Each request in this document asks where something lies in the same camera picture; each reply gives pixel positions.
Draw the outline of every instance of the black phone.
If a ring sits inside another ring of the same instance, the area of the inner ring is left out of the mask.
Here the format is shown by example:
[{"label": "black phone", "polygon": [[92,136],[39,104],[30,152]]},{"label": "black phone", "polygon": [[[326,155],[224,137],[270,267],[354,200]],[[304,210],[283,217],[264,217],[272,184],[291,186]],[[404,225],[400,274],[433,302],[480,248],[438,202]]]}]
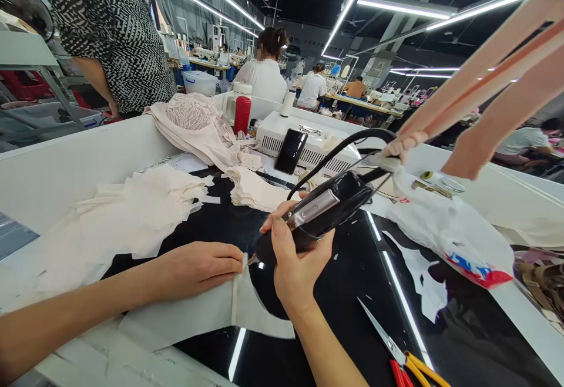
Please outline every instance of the black phone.
[{"label": "black phone", "polygon": [[304,150],[307,134],[288,129],[274,168],[286,174],[294,174],[301,152]]}]

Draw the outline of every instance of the white machine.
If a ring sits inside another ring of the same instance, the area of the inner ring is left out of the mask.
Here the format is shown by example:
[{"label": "white machine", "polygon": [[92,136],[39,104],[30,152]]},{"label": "white machine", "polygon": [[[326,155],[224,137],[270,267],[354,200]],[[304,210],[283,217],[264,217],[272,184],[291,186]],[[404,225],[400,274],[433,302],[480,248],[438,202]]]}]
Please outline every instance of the white machine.
[{"label": "white machine", "polygon": [[219,26],[207,25],[207,47],[212,51],[219,51],[221,48],[221,29]]},{"label": "white machine", "polygon": [[[342,130],[332,129],[293,116],[282,117],[278,111],[273,111],[260,123],[257,129],[258,151],[271,157],[277,157],[288,129],[308,134],[305,148],[298,160],[298,165],[306,168],[315,167],[327,155],[328,151],[324,150],[323,144],[330,136],[337,136],[341,139],[346,139],[349,136]],[[360,158],[357,148],[351,144],[323,167],[323,173],[327,176],[334,176]]]}]

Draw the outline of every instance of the cut fabric pile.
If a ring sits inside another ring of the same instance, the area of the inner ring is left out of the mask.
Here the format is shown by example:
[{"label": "cut fabric pile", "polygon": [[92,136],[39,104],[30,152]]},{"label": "cut fabric pile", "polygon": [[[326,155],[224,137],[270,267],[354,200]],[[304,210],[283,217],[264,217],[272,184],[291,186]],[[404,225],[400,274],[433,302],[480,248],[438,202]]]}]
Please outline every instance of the cut fabric pile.
[{"label": "cut fabric pile", "polygon": [[294,326],[271,315],[253,287],[247,255],[243,273],[193,298],[152,304],[130,311],[112,337],[109,369],[132,364],[130,343],[154,352],[187,338],[235,325],[265,335],[293,339]]},{"label": "cut fabric pile", "polygon": [[146,107],[145,114],[155,117],[155,126],[171,144],[221,171],[239,165],[239,152],[250,152],[258,144],[238,139],[212,99],[201,93],[177,93],[167,103]]},{"label": "cut fabric pile", "polygon": [[167,164],[134,173],[123,184],[98,185],[93,198],[21,249],[25,258],[15,261],[25,267],[10,269],[30,279],[32,292],[20,293],[34,298],[16,306],[100,280],[117,254],[157,256],[165,237],[202,206],[194,199],[206,201],[212,185],[212,176],[201,179]]},{"label": "cut fabric pile", "polygon": [[[288,190],[268,184],[246,167],[228,168],[222,177],[229,177],[235,183],[231,191],[233,205],[246,205],[270,213],[288,197]],[[300,195],[294,193],[292,200],[299,201]]]}]

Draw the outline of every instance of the red thermos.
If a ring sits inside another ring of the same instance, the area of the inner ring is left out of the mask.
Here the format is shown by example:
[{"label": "red thermos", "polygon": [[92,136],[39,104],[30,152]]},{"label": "red thermos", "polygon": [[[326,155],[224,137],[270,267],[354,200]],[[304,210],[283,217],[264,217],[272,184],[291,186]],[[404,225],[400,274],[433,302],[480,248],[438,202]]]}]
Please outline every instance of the red thermos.
[{"label": "red thermos", "polygon": [[251,116],[251,100],[246,96],[239,96],[235,105],[235,127],[233,127],[233,132],[235,135],[239,131],[247,135],[247,129],[249,128],[249,117]]}]

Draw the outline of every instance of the pink fabric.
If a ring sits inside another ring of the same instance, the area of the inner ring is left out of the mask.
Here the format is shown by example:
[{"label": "pink fabric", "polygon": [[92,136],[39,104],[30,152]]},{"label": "pink fabric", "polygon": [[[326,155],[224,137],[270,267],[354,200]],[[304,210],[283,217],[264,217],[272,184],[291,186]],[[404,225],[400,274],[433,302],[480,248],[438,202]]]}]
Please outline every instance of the pink fabric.
[{"label": "pink fabric", "polygon": [[[564,90],[562,78],[558,81],[564,70],[563,17],[564,0],[524,2],[452,79],[411,116],[384,155],[404,159],[407,150],[442,133],[510,85],[512,79],[521,78],[496,98],[478,124],[462,134],[442,169],[453,176],[475,179],[507,134]],[[545,21],[554,24],[504,60]],[[496,71],[488,72],[488,68],[496,66]]]}]

